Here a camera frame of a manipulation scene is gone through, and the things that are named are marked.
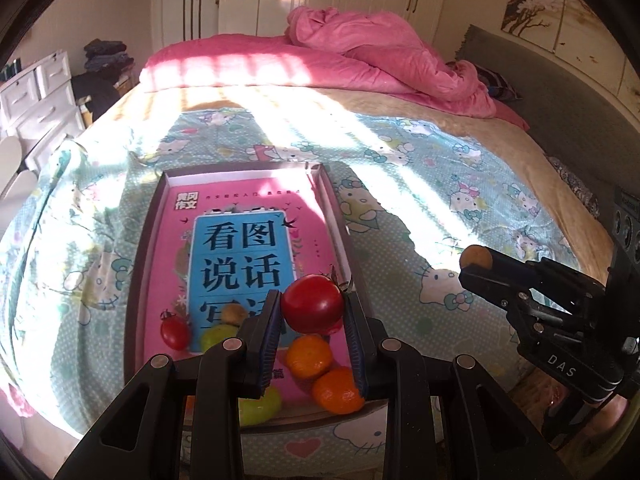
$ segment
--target orange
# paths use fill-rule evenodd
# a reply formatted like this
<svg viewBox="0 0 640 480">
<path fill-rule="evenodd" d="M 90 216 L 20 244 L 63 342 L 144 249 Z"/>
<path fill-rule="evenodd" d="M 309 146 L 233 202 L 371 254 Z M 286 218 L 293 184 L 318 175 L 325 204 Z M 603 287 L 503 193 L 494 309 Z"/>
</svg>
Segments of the orange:
<svg viewBox="0 0 640 480">
<path fill-rule="evenodd" d="M 287 350 L 287 368 L 298 379 L 311 379 L 324 373 L 334 362 L 329 343 L 319 335 L 303 335 Z"/>
<path fill-rule="evenodd" d="M 353 383 L 353 373 L 344 366 L 316 380 L 311 395 L 319 406 L 336 415 L 357 412 L 364 406 L 364 399 Z"/>
</svg>

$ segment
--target wall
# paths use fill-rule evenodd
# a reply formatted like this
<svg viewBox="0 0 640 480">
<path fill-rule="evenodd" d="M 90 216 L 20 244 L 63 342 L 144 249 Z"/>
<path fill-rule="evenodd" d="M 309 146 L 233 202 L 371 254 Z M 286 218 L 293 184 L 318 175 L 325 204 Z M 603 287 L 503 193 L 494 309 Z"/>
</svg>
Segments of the wall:
<svg viewBox="0 0 640 480">
<path fill-rule="evenodd" d="M 444 0 L 433 45 L 445 60 L 454 59 L 472 23 L 498 32 L 507 0 Z"/>
<path fill-rule="evenodd" d="M 139 72 L 152 54 L 151 0 L 55 0 L 13 54 L 22 66 L 55 50 L 69 54 L 71 72 L 84 72 L 83 47 L 95 38 L 121 40 Z"/>
</svg>

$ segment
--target cabinet handle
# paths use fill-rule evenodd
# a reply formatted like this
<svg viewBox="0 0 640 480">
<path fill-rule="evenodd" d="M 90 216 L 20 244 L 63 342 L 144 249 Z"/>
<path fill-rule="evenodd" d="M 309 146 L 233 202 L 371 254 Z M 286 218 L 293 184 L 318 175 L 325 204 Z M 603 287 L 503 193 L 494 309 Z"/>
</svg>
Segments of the cabinet handle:
<svg viewBox="0 0 640 480">
<path fill-rule="evenodd" d="M 22 101 L 25 97 L 27 97 L 27 92 L 25 92 L 20 97 L 17 97 L 13 101 L 11 101 L 11 104 L 15 105 L 18 101 Z"/>
<path fill-rule="evenodd" d="M 50 117 L 52 113 L 55 111 L 56 111 L 56 107 L 52 106 L 51 109 L 46 114 L 44 114 L 41 118 L 38 119 L 38 124 L 44 121 L 44 119 L 46 119 L 47 117 Z"/>
</svg>

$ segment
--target hello kitty bed sheet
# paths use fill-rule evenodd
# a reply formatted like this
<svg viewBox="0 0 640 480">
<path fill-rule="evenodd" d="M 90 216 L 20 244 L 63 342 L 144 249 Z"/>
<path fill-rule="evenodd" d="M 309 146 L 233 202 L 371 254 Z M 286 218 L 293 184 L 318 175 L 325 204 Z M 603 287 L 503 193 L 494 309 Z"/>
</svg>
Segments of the hello kitty bed sheet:
<svg viewBox="0 0 640 480">
<path fill-rule="evenodd" d="M 162 114 L 146 118 L 136 116 L 134 93 L 62 144 L 0 242 L 0 313 L 8 327 L 0 333 L 0 358 L 5 376 L 37 411 L 83 434 L 120 391 L 132 263 L 161 171 L 229 161 L 325 163 L 374 314 L 390 335 L 437 358 L 473 354 L 505 388 L 518 381 L 525 365 L 516 336 L 503 311 L 462 288 L 460 252 L 479 243 L 521 260 L 548 256 L 578 267 L 570 247 L 590 251 L 568 243 L 530 186 L 476 140 L 473 128 L 455 137 L 435 121 L 292 102 L 307 90 L 286 89 L 278 106 L 272 93 L 245 107 L 175 115 L 157 97 Z M 238 89 L 236 100 L 268 93 Z M 188 95 L 180 102 L 193 105 Z M 127 112 L 129 106 L 137 111 Z M 486 130 L 485 121 L 463 119 L 478 134 Z M 556 196 L 573 207 L 568 188 Z M 596 243 L 602 228 L 591 227 L 586 210 L 571 212 Z M 597 258 L 584 262 L 599 267 Z M 384 417 L 374 412 L 314 430 L 244 435 L 246 471 L 329 476 L 377 466 Z"/>
</svg>

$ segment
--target pink comforter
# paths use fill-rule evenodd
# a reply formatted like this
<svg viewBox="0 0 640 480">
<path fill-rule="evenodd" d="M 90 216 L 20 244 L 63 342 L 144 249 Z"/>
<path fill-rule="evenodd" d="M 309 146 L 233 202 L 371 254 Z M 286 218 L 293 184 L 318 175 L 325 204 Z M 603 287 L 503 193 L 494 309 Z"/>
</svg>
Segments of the pink comforter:
<svg viewBox="0 0 640 480">
<path fill-rule="evenodd" d="M 166 47 L 149 58 L 140 83 L 147 92 L 270 84 L 362 90 L 526 125 L 506 106 L 498 105 L 497 113 L 471 63 L 460 61 L 451 69 L 392 12 L 367 16 L 297 7 L 288 21 L 285 35 L 276 38 L 219 34 Z"/>
</svg>

